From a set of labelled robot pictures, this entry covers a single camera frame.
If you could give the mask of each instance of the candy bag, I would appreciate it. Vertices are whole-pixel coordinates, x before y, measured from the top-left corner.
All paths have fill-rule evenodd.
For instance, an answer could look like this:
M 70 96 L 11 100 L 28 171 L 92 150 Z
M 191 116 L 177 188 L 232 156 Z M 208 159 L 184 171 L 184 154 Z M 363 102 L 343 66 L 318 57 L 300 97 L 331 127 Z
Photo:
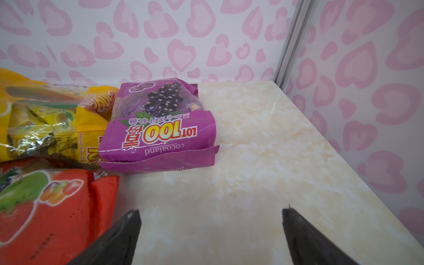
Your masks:
M 117 92 L 47 84 L 0 68 L 0 161 L 38 156 L 96 164 Z
M 65 265 L 112 225 L 119 177 L 84 165 L 0 163 L 2 265 Z
M 100 165 L 124 173 L 212 166 L 219 149 L 215 120 L 197 94 L 177 78 L 122 84 Z

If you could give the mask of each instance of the wall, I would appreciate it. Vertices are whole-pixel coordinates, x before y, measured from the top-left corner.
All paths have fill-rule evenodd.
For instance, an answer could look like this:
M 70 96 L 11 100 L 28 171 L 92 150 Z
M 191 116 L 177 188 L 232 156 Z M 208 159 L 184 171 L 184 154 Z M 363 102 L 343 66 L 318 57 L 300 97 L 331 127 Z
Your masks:
M 423 66 L 422 0 L 323 0 L 285 92 L 424 245 Z
M 271 80 L 296 0 L 1 0 L 0 65 L 53 83 Z

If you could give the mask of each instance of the purple candy bag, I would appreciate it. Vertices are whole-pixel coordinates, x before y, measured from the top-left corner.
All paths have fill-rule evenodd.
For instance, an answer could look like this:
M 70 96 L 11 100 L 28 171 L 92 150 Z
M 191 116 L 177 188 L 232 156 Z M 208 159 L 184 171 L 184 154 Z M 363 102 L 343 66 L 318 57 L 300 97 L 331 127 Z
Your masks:
M 123 173 L 208 167 L 216 124 L 197 88 L 177 79 L 123 83 L 100 143 L 100 165 Z

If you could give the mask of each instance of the metal frame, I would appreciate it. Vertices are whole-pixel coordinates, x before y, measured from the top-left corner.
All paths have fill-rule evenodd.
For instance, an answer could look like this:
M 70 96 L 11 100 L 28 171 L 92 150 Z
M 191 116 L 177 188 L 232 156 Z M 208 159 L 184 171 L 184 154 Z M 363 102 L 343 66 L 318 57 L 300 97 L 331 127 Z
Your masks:
M 284 91 L 320 0 L 299 0 L 284 43 L 274 82 Z

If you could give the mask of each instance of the pink heart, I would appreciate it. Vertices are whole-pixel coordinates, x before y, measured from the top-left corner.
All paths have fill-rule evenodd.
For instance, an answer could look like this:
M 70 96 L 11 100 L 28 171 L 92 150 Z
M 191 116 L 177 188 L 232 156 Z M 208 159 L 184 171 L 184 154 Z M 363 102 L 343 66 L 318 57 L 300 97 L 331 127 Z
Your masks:
M 327 134 L 327 121 L 318 111 L 315 110 L 312 113 L 312 117 L 309 121 L 315 126 L 315 128 L 317 128 L 318 132 L 320 132 L 322 136 Z
M 94 54 L 82 45 L 69 44 L 66 51 L 60 53 L 62 61 L 69 67 L 88 67 L 96 63 Z
M 195 38 L 209 35 L 216 23 L 212 8 L 205 0 L 192 0 L 190 8 L 191 15 L 186 21 L 188 33 Z
M 284 93 L 288 96 L 293 91 L 293 81 L 291 80 L 291 77 L 289 79 L 289 82 L 287 83 L 287 88 L 284 91 Z
M 336 97 L 336 86 L 328 77 L 322 75 L 314 90 L 312 101 L 315 107 L 322 107 L 331 104 Z
M 12 61 L 23 66 L 35 67 L 38 65 L 41 68 L 50 66 L 46 55 L 39 51 L 34 51 L 25 44 L 15 43 L 9 45 L 7 47 L 7 54 Z
M 292 98 L 293 104 L 302 112 L 305 112 L 306 108 L 306 100 L 302 95 L 294 95 Z
M 57 63 L 56 55 L 54 55 L 52 49 L 48 45 L 46 45 L 47 51 L 49 52 L 50 56 L 53 58 L 53 60 Z
M 239 73 L 234 81 L 252 81 L 254 77 L 253 70 L 247 64 L 240 66 Z
M 424 8 L 409 15 L 397 30 L 399 42 L 386 59 L 393 70 L 409 70 L 424 66 Z
M 316 35 L 317 35 L 317 29 L 315 28 L 314 25 L 312 25 L 311 28 L 309 29 L 308 36 L 306 37 L 306 42 L 307 43 L 313 42 L 315 40 Z
M 94 37 L 94 56 L 98 59 L 116 59 L 124 54 L 122 45 L 113 42 L 113 32 L 105 22 L 97 22 L 97 36 Z
M 342 151 L 340 149 L 339 143 L 336 140 L 334 139 L 328 140 L 328 143 L 331 144 L 331 146 L 337 151 L 337 153 L 340 153 Z
M 379 123 L 398 125 L 415 114 L 421 103 L 421 93 L 416 87 L 392 83 L 379 87 L 371 102 L 381 110 L 376 116 Z
M 79 73 L 78 71 L 69 71 L 69 76 L 72 79 L 72 81 L 74 81 L 75 85 L 95 85 L 96 82 L 94 82 L 93 80 L 89 79 L 89 78 L 85 78 L 82 76 L 81 73 Z
M 406 207 L 399 212 L 399 220 L 411 232 L 424 236 L 424 210 Z
M 400 171 L 403 160 L 388 151 L 372 153 L 368 160 L 358 165 L 358 173 L 368 179 L 371 186 L 388 194 L 406 191 L 406 181 Z
M 261 10 L 259 7 L 256 7 L 243 22 L 241 30 L 243 34 L 249 36 L 251 40 L 256 40 L 261 34 L 263 25 L 264 19 Z
M 66 36 L 72 31 L 72 21 L 68 13 L 57 8 L 50 0 L 40 0 L 38 10 L 50 36 Z
M 424 197 L 424 179 L 418 182 L 417 184 L 417 190 L 421 194 L 421 196 Z
M 353 43 L 358 37 L 367 35 L 392 18 L 395 9 L 387 0 L 354 0 L 346 13 L 349 27 L 343 32 L 342 42 Z
M 351 84 L 367 88 L 377 76 L 377 55 L 374 42 L 367 42 L 349 52 L 336 69 L 336 83 L 341 87 Z
M 113 14 L 113 24 L 120 32 L 127 33 L 131 38 L 137 38 L 138 20 L 131 8 L 121 0 Z
M 112 3 L 112 0 L 78 0 L 78 5 L 82 8 L 103 8 Z
M 169 7 L 174 11 L 178 10 L 178 8 L 180 8 L 180 6 L 184 2 L 184 0 L 165 0 L 165 1 L 168 3 Z
M 183 72 L 196 58 L 193 46 L 185 46 L 179 39 L 173 39 L 167 49 L 169 61 L 179 71 Z
M 281 0 L 269 0 L 269 4 L 272 5 L 272 6 L 275 6 L 279 2 L 281 2 Z
M 236 56 L 239 59 L 246 59 L 250 53 L 250 45 L 248 43 L 243 43 L 243 47 L 238 47 L 236 50 Z
M 152 72 L 139 61 L 131 62 L 130 78 L 133 82 L 143 83 L 152 80 Z
M 9 59 L 9 55 L 7 55 L 4 51 L 0 49 L 0 60 Z
M 329 42 L 325 45 L 321 53 L 321 60 L 325 61 L 328 57 L 337 52 L 337 44 L 335 42 Z
M 239 14 L 248 10 L 252 0 L 224 0 L 221 5 L 221 13 L 223 14 Z
M 378 136 L 377 127 L 362 124 L 358 121 L 348 122 L 343 129 L 343 145 L 345 151 L 362 151 L 374 143 Z
M 226 51 L 229 45 L 228 36 L 225 34 L 219 35 L 215 43 L 215 47 L 209 52 L 206 66 L 223 66 L 231 61 L 231 53 Z
M 62 79 L 60 78 L 59 74 L 54 71 L 47 71 L 46 78 L 47 79 L 43 79 L 43 82 L 56 85 L 63 85 Z
M 339 108 L 342 110 L 343 119 L 349 119 L 356 111 L 356 104 L 347 98 L 342 98 L 339 101 Z
M 274 69 L 272 67 L 268 67 L 265 69 L 264 73 L 261 75 L 261 81 L 269 81 L 274 79 Z
M 265 60 L 266 60 L 266 56 L 265 56 L 264 50 L 259 49 L 256 52 L 256 62 L 257 63 L 263 63 L 263 62 L 265 62 Z
M 321 33 L 331 29 L 342 14 L 345 0 L 328 1 L 321 11 L 320 28 Z
M 265 39 L 267 41 L 282 40 L 287 37 L 289 32 L 291 18 L 287 17 L 287 8 L 280 7 L 275 13 L 275 22 L 268 25 L 265 30 Z
M 178 25 L 175 20 L 163 11 L 162 6 L 152 1 L 147 4 L 147 10 L 150 14 L 150 20 L 144 22 L 144 31 L 151 39 L 169 38 L 178 33 Z
M 150 48 L 144 49 L 144 57 L 146 57 L 146 60 L 151 64 L 159 62 L 159 57 L 154 54 L 154 52 Z
M 24 15 L 34 15 L 34 8 L 32 8 L 29 0 L 13 0 L 18 7 L 19 11 Z
M 302 58 L 303 55 L 305 55 L 305 52 L 306 52 L 306 47 L 303 47 L 299 52 L 299 58 Z
M 22 18 L 6 1 L 0 1 L 0 28 L 10 34 L 31 36 Z
M 209 83 L 209 82 L 219 82 L 218 77 L 216 75 L 210 74 L 208 76 L 208 79 L 203 79 L 202 83 Z
M 303 59 L 299 64 L 299 75 L 296 79 L 296 86 L 299 89 L 310 87 L 317 78 L 317 67 L 311 58 Z
M 167 78 L 177 78 L 178 74 L 175 71 L 172 71 L 170 66 L 167 66 L 163 69 L 162 76 L 164 79 Z
M 188 71 L 187 77 L 190 79 L 198 79 L 200 77 L 200 69 L 197 67 L 192 71 Z

